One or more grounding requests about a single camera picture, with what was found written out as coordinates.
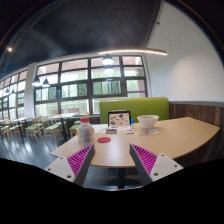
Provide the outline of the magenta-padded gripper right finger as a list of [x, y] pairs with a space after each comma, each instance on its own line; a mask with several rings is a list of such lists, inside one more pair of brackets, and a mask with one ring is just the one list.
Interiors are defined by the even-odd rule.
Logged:
[[129, 151], [143, 185], [157, 181], [182, 169], [182, 166], [166, 154], [155, 154], [131, 144]]

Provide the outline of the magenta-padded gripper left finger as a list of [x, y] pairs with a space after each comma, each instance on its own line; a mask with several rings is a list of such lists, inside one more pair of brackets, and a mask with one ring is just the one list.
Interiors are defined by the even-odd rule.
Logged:
[[94, 154], [94, 146], [89, 145], [68, 157], [58, 157], [46, 171], [82, 186]]

